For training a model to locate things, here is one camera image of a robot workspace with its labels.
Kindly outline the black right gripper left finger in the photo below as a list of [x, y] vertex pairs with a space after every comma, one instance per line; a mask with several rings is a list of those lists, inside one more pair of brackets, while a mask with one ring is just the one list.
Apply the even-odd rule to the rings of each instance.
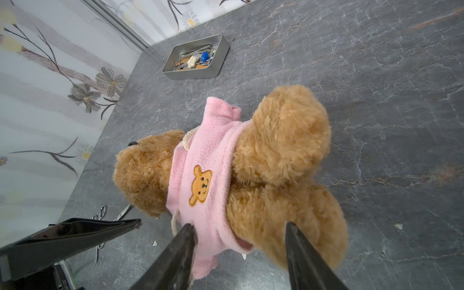
[[189, 289], [196, 242], [194, 226], [186, 224], [131, 288], [133, 290]]

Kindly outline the brown teddy bear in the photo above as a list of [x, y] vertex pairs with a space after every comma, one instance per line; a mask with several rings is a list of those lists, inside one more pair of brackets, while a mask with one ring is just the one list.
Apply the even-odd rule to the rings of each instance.
[[[348, 248], [347, 223], [338, 201], [314, 179], [331, 145], [324, 106], [307, 87], [277, 87], [246, 122], [233, 152], [226, 205], [233, 233], [286, 268], [284, 231], [293, 222], [336, 269]], [[170, 213], [166, 204], [174, 150], [187, 133], [150, 135], [117, 155], [115, 185], [149, 216]]]

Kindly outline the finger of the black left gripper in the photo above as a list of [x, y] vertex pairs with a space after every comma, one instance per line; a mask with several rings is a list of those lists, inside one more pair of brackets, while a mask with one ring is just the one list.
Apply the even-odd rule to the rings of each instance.
[[71, 218], [1, 248], [1, 280], [15, 281], [141, 227], [141, 219]]

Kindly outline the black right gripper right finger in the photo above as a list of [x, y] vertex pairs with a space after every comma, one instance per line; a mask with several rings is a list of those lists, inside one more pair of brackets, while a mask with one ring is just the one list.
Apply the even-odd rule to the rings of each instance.
[[292, 290], [348, 290], [293, 222], [286, 223], [285, 249]]

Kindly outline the pink teddy hoodie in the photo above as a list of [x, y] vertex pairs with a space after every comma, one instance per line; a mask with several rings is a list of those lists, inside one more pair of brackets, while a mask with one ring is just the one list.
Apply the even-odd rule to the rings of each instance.
[[240, 108], [209, 97], [201, 125], [189, 131], [174, 150], [166, 207], [172, 214], [173, 234], [185, 224], [192, 224], [196, 231], [193, 280], [215, 269], [223, 251], [248, 254], [253, 250], [233, 233], [226, 217], [233, 152], [250, 124], [241, 122], [240, 116]]

